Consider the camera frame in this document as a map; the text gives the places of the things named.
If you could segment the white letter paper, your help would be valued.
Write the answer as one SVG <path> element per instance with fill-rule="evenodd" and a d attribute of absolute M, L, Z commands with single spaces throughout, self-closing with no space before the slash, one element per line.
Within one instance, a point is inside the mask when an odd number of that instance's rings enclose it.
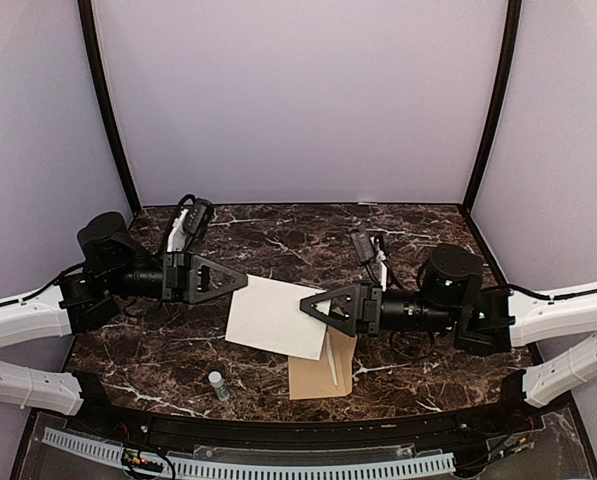
<path fill-rule="evenodd" d="M 337 368 L 336 368 L 334 352 L 332 349 L 331 336 L 330 336 L 329 332 L 326 332 L 326 334 L 325 334 L 324 344 L 325 344 L 325 352 L 326 352 L 326 356 L 327 356 L 327 361 L 328 361 L 330 373 L 332 376 L 332 382 L 333 382 L 333 385 L 337 387 L 338 386 Z"/>

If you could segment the black front frame rail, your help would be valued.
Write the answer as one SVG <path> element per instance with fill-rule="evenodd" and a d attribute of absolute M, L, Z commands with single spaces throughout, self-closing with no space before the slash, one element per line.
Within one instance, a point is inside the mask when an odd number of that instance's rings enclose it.
<path fill-rule="evenodd" d="M 526 405 L 493 403 L 446 413 L 340 422 L 260 422 L 201 419 L 87 404 L 66 425 L 81 432 L 159 450 L 192 451 L 200 446 L 272 450 L 345 449 L 413 445 L 479 449 L 489 439 L 544 426 Z"/>

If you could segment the beige lined stationery sheet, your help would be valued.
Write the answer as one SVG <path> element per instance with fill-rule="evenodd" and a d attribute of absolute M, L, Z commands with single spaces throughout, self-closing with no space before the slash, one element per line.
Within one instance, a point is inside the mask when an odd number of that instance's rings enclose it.
<path fill-rule="evenodd" d="M 225 340 L 307 360 L 320 358 L 326 325 L 300 310 L 320 289 L 250 275 L 233 293 Z"/>

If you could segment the right black corner post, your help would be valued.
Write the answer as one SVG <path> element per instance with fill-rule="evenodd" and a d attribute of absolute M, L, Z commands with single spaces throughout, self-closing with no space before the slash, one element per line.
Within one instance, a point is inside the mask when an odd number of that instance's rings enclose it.
<path fill-rule="evenodd" d="M 487 115 L 467 189 L 461 203 L 462 214 L 465 217 L 470 216 L 473 211 L 493 148 L 512 69 L 521 10 L 521 0 L 507 1 L 500 54 Z"/>

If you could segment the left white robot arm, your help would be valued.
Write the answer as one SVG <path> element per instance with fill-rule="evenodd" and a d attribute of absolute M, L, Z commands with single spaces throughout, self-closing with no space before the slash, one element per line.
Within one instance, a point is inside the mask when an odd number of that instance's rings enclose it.
<path fill-rule="evenodd" d="M 77 234 L 84 260 L 36 291 L 0 300 L 0 349 L 31 340 L 98 330 L 120 314 L 118 298 L 190 305 L 231 294 L 245 274 L 178 250 L 151 254 L 115 211 L 98 215 Z M 0 360 L 0 403 L 51 410 L 81 421 L 98 436 L 119 427 L 97 377 L 57 373 Z"/>

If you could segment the small white-capped glue bottle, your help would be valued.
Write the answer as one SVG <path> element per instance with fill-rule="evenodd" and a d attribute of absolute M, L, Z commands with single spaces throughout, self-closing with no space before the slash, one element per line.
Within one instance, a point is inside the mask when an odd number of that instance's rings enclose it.
<path fill-rule="evenodd" d="M 227 384 L 225 383 L 225 379 L 219 371 L 211 371 L 208 374 L 208 381 L 220 401 L 227 401 L 230 399 L 230 392 L 228 390 Z"/>

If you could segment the brown kraft envelope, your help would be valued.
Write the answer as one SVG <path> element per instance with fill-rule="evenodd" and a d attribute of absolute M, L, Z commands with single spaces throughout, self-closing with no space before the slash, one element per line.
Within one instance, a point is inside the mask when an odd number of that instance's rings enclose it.
<path fill-rule="evenodd" d="M 288 360 L 289 399 L 308 400 L 346 397 L 352 392 L 352 361 L 357 338 L 338 331 L 327 330 L 331 336 L 338 386 L 334 386 L 325 352 L 325 344 L 318 360 L 290 357 Z"/>

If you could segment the left black corner post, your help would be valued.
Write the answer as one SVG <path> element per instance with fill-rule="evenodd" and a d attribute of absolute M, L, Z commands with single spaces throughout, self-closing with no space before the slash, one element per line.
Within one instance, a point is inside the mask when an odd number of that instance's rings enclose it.
<path fill-rule="evenodd" d="M 107 84 L 102 53 L 97 35 L 94 15 L 94 2 L 90 0 L 77 1 L 81 32 L 84 41 L 90 76 L 96 96 L 99 113 L 114 168 L 119 178 L 124 197 L 133 216 L 142 210 L 138 192 L 130 171 L 129 162 L 122 144 L 120 130 L 116 121 L 114 107 Z"/>

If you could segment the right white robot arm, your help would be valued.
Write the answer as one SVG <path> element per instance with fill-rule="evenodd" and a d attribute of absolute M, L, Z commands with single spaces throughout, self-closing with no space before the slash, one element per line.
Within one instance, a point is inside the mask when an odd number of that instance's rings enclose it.
<path fill-rule="evenodd" d="M 488 424 L 508 434 L 525 420 L 526 404 L 542 408 L 597 377 L 597 282 L 545 292 L 511 284 L 485 288 L 482 271 L 479 256 L 440 244 L 419 269 L 414 291 L 354 283 L 303 298 L 300 309 L 350 337 L 451 333 L 455 349 L 480 357 L 584 335 L 560 355 L 504 379 Z"/>

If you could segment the black corner post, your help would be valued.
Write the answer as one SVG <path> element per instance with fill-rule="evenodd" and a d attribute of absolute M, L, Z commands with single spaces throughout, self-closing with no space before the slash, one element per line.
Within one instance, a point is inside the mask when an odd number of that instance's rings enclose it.
<path fill-rule="evenodd" d="M 493 148 L 512 69 L 521 10 L 521 0 L 507 1 L 500 54 L 487 115 L 467 189 L 461 203 L 462 214 L 465 217 L 470 216 L 473 211 Z"/>
<path fill-rule="evenodd" d="M 138 192 L 130 171 L 129 162 L 122 144 L 120 130 L 116 121 L 114 107 L 107 84 L 102 53 L 97 35 L 94 15 L 94 2 L 90 0 L 77 1 L 81 32 L 84 41 L 90 76 L 96 96 L 99 113 L 114 168 L 119 178 L 124 197 L 133 216 L 142 210 Z"/>

